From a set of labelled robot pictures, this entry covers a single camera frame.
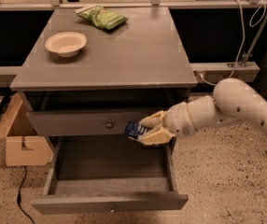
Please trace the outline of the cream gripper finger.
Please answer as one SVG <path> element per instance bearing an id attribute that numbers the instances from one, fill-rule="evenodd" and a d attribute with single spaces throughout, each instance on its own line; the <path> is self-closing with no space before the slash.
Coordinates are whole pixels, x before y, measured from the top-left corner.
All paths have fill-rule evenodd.
<path id="1" fill-rule="evenodd" d="M 168 128 L 158 125 L 150 131 L 140 135 L 138 141 L 145 146 L 159 145 L 168 143 L 176 135 Z"/>
<path id="2" fill-rule="evenodd" d="M 165 116 L 165 111 L 161 110 L 159 112 L 156 112 L 146 118 L 143 118 L 139 121 L 139 124 L 142 126 L 145 126 L 147 128 L 154 128 L 157 125 L 163 124 L 163 119 Z"/>

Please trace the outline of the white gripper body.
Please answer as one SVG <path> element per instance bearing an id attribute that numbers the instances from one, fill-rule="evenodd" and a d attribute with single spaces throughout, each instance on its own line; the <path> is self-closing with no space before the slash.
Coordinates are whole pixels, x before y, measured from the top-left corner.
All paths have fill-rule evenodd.
<path id="1" fill-rule="evenodd" d="M 190 117 L 188 104 L 183 102 L 173 105 L 165 112 L 164 126 L 178 138 L 186 138 L 196 134 L 196 128 Z"/>

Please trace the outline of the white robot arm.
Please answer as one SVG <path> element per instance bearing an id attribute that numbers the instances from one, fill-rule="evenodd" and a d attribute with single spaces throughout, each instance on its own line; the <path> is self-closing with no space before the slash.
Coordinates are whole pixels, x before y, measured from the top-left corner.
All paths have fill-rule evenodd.
<path id="1" fill-rule="evenodd" d="M 267 101 L 244 81 L 221 80 L 211 96 L 173 105 L 140 121 L 148 131 L 138 137 L 146 146 L 185 138 L 206 127 L 218 128 L 240 121 L 252 124 L 267 135 Z"/>

